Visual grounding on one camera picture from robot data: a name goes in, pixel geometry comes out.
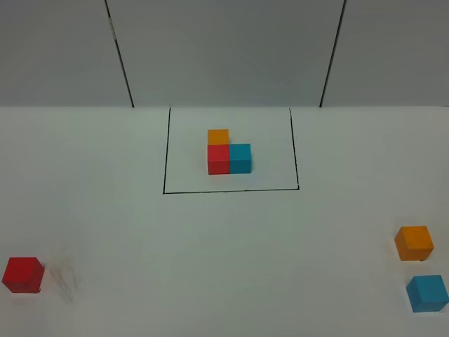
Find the red template block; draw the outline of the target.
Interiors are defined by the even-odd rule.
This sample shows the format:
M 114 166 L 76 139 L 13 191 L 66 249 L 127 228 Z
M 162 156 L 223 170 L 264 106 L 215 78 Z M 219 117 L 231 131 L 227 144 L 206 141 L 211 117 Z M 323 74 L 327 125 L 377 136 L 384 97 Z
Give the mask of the red template block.
M 209 145 L 207 163 L 209 175 L 230 174 L 229 145 Z

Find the blue template block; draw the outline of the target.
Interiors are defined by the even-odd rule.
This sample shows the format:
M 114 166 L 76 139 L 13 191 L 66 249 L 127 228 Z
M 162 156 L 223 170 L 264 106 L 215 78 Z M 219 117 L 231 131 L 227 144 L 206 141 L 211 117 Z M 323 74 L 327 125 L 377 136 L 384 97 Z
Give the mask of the blue template block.
M 251 173 L 252 155 L 250 144 L 230 144 L 230 173 Z

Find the orange template block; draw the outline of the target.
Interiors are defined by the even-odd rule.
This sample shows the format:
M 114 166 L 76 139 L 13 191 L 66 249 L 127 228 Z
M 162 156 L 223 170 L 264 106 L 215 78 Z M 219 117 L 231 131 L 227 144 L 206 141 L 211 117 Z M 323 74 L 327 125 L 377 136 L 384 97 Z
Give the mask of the orange template block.
M 208 145 L 228 145 L 229 130 L 228 129 L 209 129 Z

